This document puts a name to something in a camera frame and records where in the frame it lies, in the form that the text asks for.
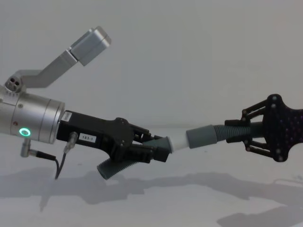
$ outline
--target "white wall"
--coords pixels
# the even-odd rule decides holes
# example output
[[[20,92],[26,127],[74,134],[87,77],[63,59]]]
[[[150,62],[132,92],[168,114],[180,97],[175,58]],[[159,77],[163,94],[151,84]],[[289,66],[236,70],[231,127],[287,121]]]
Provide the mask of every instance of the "white wall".
[[[298,0],[2,0],[0,82],[43,68],[101,25],[110,49],[32,92],[142,126],[221,123],[271,93],[301,108],[302,7]]]

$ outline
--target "green light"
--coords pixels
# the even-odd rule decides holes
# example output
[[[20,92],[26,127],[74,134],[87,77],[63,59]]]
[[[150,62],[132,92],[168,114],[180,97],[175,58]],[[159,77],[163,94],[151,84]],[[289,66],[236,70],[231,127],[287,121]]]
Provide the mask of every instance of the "green light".
[[[30,130],[27,129],[27,128],[22,128],[19,130],[19,133],[22,135],[22,136],[30,136]]]

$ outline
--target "ribbed tube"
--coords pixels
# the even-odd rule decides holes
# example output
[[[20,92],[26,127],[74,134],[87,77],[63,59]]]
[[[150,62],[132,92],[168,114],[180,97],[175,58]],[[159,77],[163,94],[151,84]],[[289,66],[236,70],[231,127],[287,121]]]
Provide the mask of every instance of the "ribbed tube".
[[[217,141],[230,139],[235,136],[249,135],[250,127],[234,127],[225,125],[214,125],[214,130],[217,135]]]
[[[121,172],[122,170],[136,164],[134,161],[124,161],[121,163],[113,163],[110,159],[105,160],[100,165],[97,166],[97,170],[101,174],[101,176],[108,180],[112,176]]]

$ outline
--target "white surface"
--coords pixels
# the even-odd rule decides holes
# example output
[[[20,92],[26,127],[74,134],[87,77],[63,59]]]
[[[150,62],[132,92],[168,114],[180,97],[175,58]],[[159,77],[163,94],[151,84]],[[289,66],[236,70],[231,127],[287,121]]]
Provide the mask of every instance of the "white surface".
[[[175,137],[184,130],[151,132]],[[54,181],[54,163],[19,157],[22,141],[9,139],[0,138],[2,227],[303,226],[301,146],[279,164],[222,142],[180,150],[167,163],[138,164],[108,181],[96,170],[107,155],[76,146]],[[33,148],[60,156],[64,145]]]
[[[33,92],[139,125],[218,123],[276,92],[301,108],[302,8],[300,0],[1,0],[0,82],[43,68],[101,25],[113,41],[102,56]]]

